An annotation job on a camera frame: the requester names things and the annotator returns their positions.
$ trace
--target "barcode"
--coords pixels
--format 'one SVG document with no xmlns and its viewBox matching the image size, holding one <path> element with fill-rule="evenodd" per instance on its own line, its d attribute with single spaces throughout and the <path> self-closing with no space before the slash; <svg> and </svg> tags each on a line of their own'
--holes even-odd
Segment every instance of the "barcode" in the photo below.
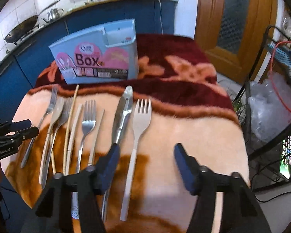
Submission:
<svg viewBox="0 0 291 233">
<path fill-rule="evenodd" d="M 98 72 L 99 78 L 111 78 L 111 73 L 109 72 Z"/>
</svg>

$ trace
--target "stove burner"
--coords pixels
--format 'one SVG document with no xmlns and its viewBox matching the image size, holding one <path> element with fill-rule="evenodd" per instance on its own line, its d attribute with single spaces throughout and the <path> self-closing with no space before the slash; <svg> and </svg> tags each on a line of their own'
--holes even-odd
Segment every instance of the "stove burner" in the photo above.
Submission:
<svg viewBox="0 0 291 233">
<path fill-rule="evenodd" d="M 33 33 L 33 30 L 35 28 L 39 29 L 40 25 L 36 25 L 35 27 L 33 27 L 31 30 L 29 30 L 26 34 L 24 34 L 19 40 L 17 40 L 16 42 L 14 42 L 14 44 L 17 46 L 17 42 L 21 42 L 24 40 L 24 38 L 28 37 L 31 33 Z"/>
</svg>

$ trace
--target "wok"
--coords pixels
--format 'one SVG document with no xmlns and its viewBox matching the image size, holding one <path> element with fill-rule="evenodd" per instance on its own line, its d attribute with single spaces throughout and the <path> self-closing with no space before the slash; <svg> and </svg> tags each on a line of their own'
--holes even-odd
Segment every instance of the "wok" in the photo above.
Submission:
<svg viewBox="0 0 291 233">
<path fill-rule="evenodd" d="M 48 5 L 46 8 L 44 8 L 38 15 L 34 15 L 25 21 L 21 22 L 18 26 L 16 26 L 13 30 L 7 34 L 7 36 L 4 38 L 4 40 L 7 43 L 14 43 L 18 41 L 23 35 L 25 35 L 28 31 L 30 31 L 36 24 L 38 17 L 41 15 L 41 13 L 48 8 L 54 6 L 56 3 L 58 3 L 60 0 L 57 0 L 50 5 Z"/>
</svg>

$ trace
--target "door handle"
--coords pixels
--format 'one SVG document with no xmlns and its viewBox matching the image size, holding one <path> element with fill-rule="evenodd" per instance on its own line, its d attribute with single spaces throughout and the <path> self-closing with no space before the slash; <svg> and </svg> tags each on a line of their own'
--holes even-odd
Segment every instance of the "door handle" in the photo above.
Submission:
<svg viewBox="0 0 291 233">
<path fill-rule="evenodd" d="M 5 72 L 5 70 L 13 63 L 13 61 L 11 61 L 9 64 L 6 65 L 5 68 L 3 68 L 3 70 L 0 72 L 0 76 Z"/>
<path fill-rule="evenodd" d="M 32 46 L 36 40 L 32 41 L 29 45 L 27 45 L 23 50 L 21 50 L 16 56 L 21 55 L 24 51 L 26 51 L 30 46 Z"/>
</svg>

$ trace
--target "plastic bag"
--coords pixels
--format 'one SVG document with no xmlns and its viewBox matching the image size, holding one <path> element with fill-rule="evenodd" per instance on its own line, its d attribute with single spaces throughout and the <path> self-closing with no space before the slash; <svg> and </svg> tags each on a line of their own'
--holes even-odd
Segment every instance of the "plastic bag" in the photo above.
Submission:
<svg viewBox="0 0 291 233">
<path fill-rule="evenodd" d="M 291 109 L 291 88 L 282 75 L 273 73 L 273 81 L 284 103 Z M 291 113 L 276 95 L 269 78 L 263 84 L 250 83 L 251 130 L 264 142 L 271 141 L 291 122 Z"/>
</svg>

